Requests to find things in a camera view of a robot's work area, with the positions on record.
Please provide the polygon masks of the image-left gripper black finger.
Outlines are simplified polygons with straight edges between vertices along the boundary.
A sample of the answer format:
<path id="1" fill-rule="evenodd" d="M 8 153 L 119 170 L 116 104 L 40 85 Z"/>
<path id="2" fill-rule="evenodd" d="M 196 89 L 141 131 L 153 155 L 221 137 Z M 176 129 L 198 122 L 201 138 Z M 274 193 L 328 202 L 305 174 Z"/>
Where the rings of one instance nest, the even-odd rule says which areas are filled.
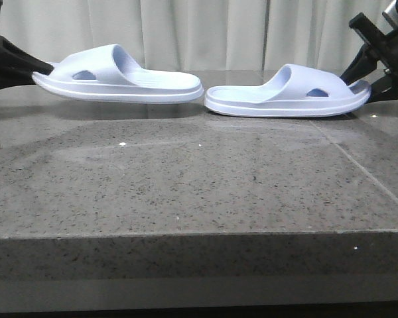
<path id="1" fill-rule="evenodd" d="M 26 53 L 0 36 L 0 66 L 49 75 L 54 67 Z"/>
<path id="2" fill-rule="evenodd" d="M 32 72 L 15 68 L 0 67 L 0 89 L 8 87 L 34 85 Z"/>

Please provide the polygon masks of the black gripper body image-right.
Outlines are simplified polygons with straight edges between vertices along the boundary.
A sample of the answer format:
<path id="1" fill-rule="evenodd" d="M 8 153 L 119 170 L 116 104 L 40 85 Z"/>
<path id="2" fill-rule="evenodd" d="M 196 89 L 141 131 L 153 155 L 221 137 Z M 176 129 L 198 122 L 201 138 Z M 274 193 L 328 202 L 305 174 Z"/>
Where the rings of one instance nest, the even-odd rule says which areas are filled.
<path id="1" fill-rule="evenodd" d="M 363 13 L 350 20 L 349 27 L 378 56 L 377 62 L 385 66 L 384 76 L 392 77 L 398 83 L 398 1 L 392 1 L 382 15 L 392 27 L 387 34 L 383 34 Z"/>

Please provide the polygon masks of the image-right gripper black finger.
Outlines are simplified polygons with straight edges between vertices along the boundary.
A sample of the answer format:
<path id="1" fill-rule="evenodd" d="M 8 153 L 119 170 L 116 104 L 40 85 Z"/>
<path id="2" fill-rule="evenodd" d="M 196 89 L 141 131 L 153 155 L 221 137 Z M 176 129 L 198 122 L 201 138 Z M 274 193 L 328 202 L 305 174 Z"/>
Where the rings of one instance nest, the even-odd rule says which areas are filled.
<path id="1" fill-rule="evenodd" d="M 367 103 L 398 100 L 398 83 L 389 76 L 384 76 L 371 84 L 371 95 Z"/>
<path id="2" fill-rule="evenodd" d="M 340 78 L 346 85 L 350 85 L 372 73 L 377 67 L 377 61 L 378 56 L 373 49 L 364 44 Z"/>

